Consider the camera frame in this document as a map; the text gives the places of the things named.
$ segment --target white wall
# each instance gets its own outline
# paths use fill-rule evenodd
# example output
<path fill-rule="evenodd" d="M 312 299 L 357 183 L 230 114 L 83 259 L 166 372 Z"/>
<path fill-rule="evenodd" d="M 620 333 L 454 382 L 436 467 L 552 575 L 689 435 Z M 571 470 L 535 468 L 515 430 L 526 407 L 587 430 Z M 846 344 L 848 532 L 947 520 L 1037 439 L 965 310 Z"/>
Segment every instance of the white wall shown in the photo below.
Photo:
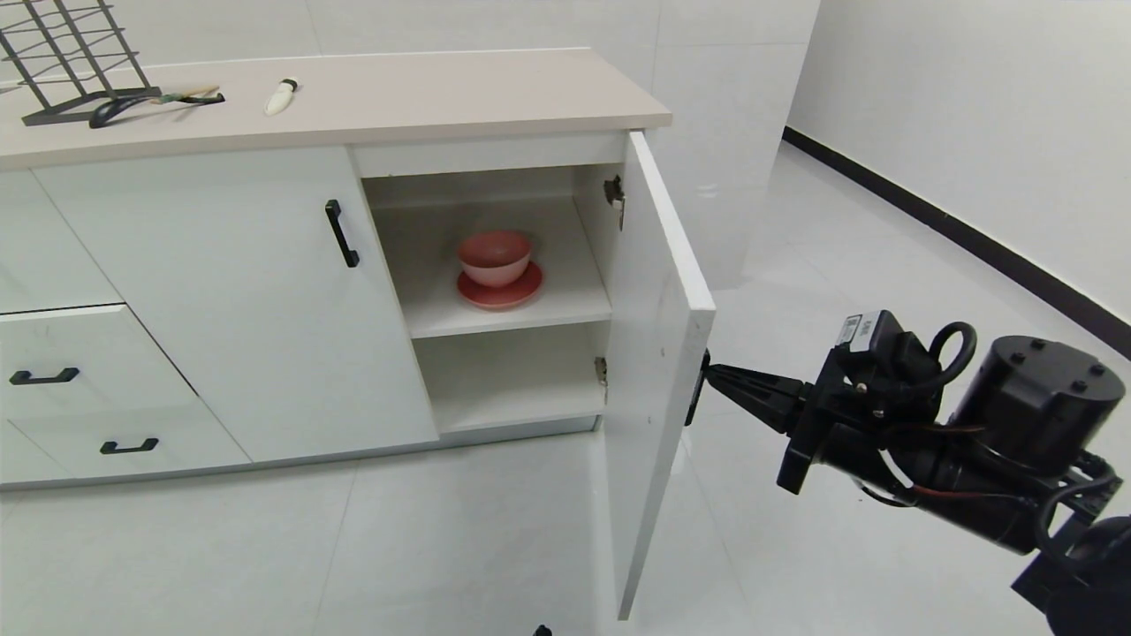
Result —
<path fill-rule="evenodd" d="M 1131 321 L 1131 2 L 824 0 L 789 124 Z"/>
<path fill-rule="evenodd" d="M 725 287 L 740 278 L 750 218 L 762 203 L 818 2 L 115 0 L 113 5 L 145 66 L 593 46 L 675 112 L 675 127 L 654 138 L 657 157 L 708 281 Z M 15 77 L 10 65 L 0 65 L 0 80 Z"/>

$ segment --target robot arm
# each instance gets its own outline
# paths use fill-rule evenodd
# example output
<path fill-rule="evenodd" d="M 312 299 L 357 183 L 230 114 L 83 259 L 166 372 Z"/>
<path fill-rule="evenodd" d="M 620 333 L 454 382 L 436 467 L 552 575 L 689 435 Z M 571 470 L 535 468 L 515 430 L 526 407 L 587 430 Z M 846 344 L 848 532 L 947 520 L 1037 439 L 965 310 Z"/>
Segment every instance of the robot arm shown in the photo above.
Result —
<path fill-rule="evenodd" d="M 943 368 L 955 335 L 961 346 Z M 1021 555 L 1039 550 L 1013 590 L 1056 636 L 1131 634 L 1131 517 L 1096 522 L 1122 480 L 1083 449 L 1123 383 L 1068 345 L 1002 337 L 939 424 L 942 392 L 975 345 L 974 328 L 953 323 L 924 347 L 877 311 L 845 321 L 812 384 L 710 364 L 709 355 L 702 379 L 789 438 L 782 488 L 800 493 L 809 467 L 828 464 L 880 502 L 922 508 Z M 1073 515 L 1050 536 L 1059 505 Z"/>

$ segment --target label sticker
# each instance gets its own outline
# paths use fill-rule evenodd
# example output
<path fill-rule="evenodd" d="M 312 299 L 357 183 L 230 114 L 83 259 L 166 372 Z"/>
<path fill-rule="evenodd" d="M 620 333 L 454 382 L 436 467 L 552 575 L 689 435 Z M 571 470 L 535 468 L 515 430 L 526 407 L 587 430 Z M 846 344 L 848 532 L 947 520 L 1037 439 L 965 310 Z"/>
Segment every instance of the label sticker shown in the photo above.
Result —
<path fill-rule="evenodd" d="M 837 344 L 832 346 L 840 346 L 846 342 L 852 342 L 852 337 L 856 335 L 856 326 L 860 325 L 860 319 L 863 317 L 863 313 L 857 313 L 846 318 L 845 326 L 840 327 L 840 336 L 837 338 Z"/>
<path fill-rule="evenodd" d="M 860 327 L 856 328 L 856 335 L 853 336 L 852 344 L 848 345 L 848 351 L 852 353 L 867 351 L 872 346 L 872 330 L 875 329 L 875 324 L 879 321 L 879 311 L 865 313 L 861 318 Z"/>

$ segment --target cabinet shelf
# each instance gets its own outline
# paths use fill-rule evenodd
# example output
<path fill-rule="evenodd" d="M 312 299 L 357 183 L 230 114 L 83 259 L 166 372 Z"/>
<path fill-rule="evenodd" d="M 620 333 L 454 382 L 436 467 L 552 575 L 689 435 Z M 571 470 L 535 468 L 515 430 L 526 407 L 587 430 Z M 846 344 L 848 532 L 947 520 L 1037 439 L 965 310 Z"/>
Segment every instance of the cabinet shelf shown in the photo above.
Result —
<path fill-rule="evenodd" d="M 605 407 L 584 325 L 413 345 L 441 433 L 598 415 Z"/>
<path fill-rule="evenodd" d="M 608 320 L 612 309 L 573 199 L 553 197 L 374 209 L 381 246 L 413 338 Z M 538 295 L 507 311 L 459 295 L 456 251 L 465 238 L 518 230 L 545 273 Z"/>

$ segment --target black handle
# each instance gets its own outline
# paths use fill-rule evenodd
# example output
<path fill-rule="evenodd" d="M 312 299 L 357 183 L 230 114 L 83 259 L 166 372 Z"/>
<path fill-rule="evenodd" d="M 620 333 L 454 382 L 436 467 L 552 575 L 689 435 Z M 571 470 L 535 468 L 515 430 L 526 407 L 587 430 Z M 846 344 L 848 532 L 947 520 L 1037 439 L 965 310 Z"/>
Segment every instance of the black handle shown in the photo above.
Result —
<path fill-rule="evenodd" d="M 346 267 L 357 267 L 357 264 L 361 263 L 361 257 L 357 256 L 357 250 L 349 249 L 346 235 L 342 233 L 342 224 L 338 223 L 338 216 L 342 216 L 342 206 L 338 205 L 338 199 L 326 201 L 326 218 L 330 220 L 330 227 L 334 227 L 334 238 L 338 240 L 338 248 L 342 249 L 342 258 L 346 259 Z"/>
<path fill-rule="evenodd" d="M 8 378 L 8 383 L 12 386 L 24 386 L 24 385 L 61 385 L 69 383 L 78 377 L 78 369 L 75 367 L 67 367 L 59 375 L 53 378 L 33 378 L 31 371 L 16 371 Z"/>
<path fill-rule="evenodd" d="M 103 455 L 122 455 L 124 453 L 148 453 L 154 448 L 157 448 L 157 438 L 150 437 L 149 439 L 143 441 L 141 446 L 136 446 L 133 448 L 119 448 L 116 441 L 107 441 L 102 445 L 98 453 L 102 453 Z"/>

